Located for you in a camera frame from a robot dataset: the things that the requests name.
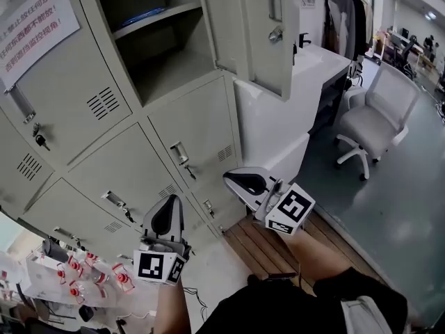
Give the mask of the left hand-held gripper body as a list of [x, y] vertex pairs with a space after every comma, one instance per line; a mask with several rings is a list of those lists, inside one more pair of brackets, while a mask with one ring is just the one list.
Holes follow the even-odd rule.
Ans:
[[133, 274], [145, 282], [177, 285], [189, 259], [191, 246], [180, 242], [142, 237], [133, 253]]

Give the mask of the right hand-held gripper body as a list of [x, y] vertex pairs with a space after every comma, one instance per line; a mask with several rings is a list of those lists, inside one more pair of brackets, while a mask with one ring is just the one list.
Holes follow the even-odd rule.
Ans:
[[285, 184], [284, 180], [277, 180], [254, 217], [265, 228], [294, 235], [315, 204], [315, 200], [296, 183]]

